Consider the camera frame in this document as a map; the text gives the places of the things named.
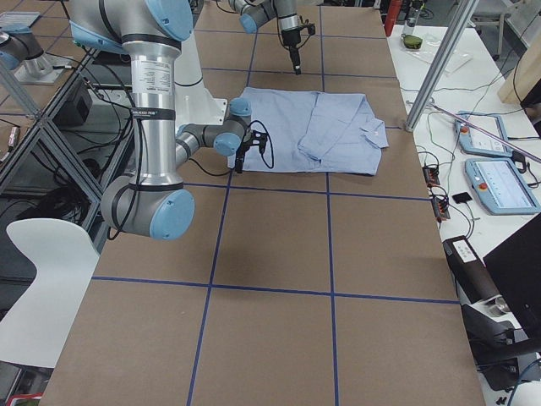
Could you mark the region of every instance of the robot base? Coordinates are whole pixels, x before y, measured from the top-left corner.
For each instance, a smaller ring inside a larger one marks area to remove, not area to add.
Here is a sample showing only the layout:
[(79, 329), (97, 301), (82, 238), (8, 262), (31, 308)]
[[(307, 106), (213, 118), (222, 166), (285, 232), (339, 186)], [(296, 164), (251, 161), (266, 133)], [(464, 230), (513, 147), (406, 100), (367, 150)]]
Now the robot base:
[[(71, 65), (71, 61), (67, 60), (66, 58), (58, 58), (47, 55), (47, 59), (52, 66)], [(64, 70), (66, 69), (53, 69), (50, 74), (46, 74), (44, 76), (41, 76), (40, 78), (35, 78), (28, 73), (28, 71), (26, 70), (26, 66), (23, 63), (17, 69), (17, 71), (15, 71), (15, 78), (17, 78), (21, 85), (52, 85), (54, 84), (54, 82), (57, 81), (57, 79), (60, 77)]]

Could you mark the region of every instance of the bottle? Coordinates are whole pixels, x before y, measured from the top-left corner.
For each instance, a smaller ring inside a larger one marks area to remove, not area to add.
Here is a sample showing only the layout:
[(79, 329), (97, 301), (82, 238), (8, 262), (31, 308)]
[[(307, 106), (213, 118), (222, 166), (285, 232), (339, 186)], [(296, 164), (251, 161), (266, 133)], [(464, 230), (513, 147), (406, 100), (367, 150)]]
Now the bottle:
[(410, 36), (413, 34), (413, 29), (415, 29), (415, 24), (417, 24), (417, 20), (421, 14), (421, 8), (423, 8), (423, 5), (424, 3), (421, 0), (412, 0), (409, 6), (409, 13), (407, 14), (406, 21), (404, 22), (402, 36)]

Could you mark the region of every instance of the red fire extinguisher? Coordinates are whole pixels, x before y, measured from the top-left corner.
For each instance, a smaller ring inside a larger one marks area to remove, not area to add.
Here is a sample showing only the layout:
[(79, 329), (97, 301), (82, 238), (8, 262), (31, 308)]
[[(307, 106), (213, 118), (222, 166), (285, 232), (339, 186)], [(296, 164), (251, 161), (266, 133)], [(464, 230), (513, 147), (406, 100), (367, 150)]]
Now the red fire extinguisher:
[(389, 4), (389, 10), (387, 11), (387, 17), (385, 18), (385, 35), (390, 36), (392, 27), (395, 26), (396, 19), (402, 8), (402, 0), (392, 0)]

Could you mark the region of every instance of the robot label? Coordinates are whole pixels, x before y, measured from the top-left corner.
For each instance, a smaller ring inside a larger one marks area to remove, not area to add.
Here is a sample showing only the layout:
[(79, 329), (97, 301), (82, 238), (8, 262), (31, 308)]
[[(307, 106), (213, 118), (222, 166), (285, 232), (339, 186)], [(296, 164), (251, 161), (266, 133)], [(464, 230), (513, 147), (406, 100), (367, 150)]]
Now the robot label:
[(156, 61), (132, 61), (134, 93), (172, 95), (171, 65)]

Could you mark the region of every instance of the white label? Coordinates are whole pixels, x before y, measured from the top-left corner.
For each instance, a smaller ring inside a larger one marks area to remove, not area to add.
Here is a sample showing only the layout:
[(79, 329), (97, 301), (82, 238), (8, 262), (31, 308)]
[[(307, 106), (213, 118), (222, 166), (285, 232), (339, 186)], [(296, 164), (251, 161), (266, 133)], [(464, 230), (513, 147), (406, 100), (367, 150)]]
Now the white label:
[(172, 95), (171, 64), (156, 61), (132, 61), (134, 93)]
[(466, 241), (455, 241), (453, 245), (455, 246), (456, 252), (462, 258), (463, 262), (472, 262), (477, 260), (475, 254), (472, 252)]

